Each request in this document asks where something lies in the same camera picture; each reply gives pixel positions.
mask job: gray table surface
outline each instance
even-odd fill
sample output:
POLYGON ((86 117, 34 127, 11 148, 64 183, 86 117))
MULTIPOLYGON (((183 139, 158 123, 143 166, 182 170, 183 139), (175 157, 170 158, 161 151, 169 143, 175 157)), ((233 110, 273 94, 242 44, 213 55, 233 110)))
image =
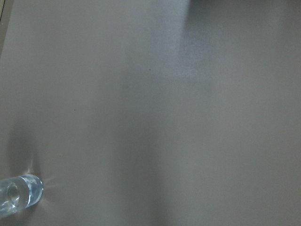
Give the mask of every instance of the gray table surface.
POLYGON ((301 225, 301 3, 15 0, 1 226, 301 225))

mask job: glass of water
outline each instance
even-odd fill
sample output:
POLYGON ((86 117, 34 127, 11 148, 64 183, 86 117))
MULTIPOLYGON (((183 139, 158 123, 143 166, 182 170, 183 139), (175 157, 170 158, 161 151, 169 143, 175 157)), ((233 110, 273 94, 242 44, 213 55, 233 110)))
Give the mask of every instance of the glass of water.
POLYGON ((36 204, 42 197, 43 184, 31 174, 0 181, 0 219, 36 204))

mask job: transparent cup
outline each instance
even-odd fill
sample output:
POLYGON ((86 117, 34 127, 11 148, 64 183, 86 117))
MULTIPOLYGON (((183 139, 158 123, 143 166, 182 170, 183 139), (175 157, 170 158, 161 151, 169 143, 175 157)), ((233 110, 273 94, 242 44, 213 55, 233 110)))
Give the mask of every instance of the transparent cup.
POLYGON ((36 204, 42 197, 43 184, 31 174, 0 181, 0 219, 36 204))

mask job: clear glass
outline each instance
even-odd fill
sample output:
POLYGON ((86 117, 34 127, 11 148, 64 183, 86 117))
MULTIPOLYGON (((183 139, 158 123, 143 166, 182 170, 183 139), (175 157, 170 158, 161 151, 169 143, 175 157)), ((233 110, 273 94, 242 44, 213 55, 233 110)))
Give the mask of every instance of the clear glass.
POLYGON ((0 181, 0 219, 36 204, 42 197, 43 184, 27 174, 0 181))

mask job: glass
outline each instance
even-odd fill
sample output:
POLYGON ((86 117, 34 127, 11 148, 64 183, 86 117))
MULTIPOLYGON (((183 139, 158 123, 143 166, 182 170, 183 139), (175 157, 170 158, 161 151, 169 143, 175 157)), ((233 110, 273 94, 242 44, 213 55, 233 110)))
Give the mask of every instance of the glass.
POLYGON ((41 180, 31 174, 0 181, 0 219, 36 204, 43 194, 41 180))

